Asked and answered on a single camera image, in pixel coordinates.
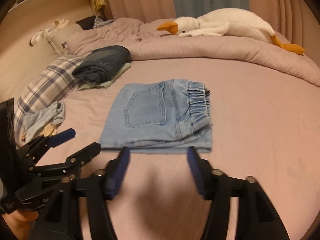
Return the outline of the left hand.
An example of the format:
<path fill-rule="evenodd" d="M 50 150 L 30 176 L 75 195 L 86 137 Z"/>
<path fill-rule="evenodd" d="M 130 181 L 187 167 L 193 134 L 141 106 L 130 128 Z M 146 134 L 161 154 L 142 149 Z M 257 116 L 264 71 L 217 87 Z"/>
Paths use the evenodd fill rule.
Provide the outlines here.
<path fill-rule="evenodd" d="M 32 223 L 39 217 L 38 212 L 28 209 L 17 209 L 11 214 L 3 214 L 2 218 L 17 239 L 29 239 Z"/>

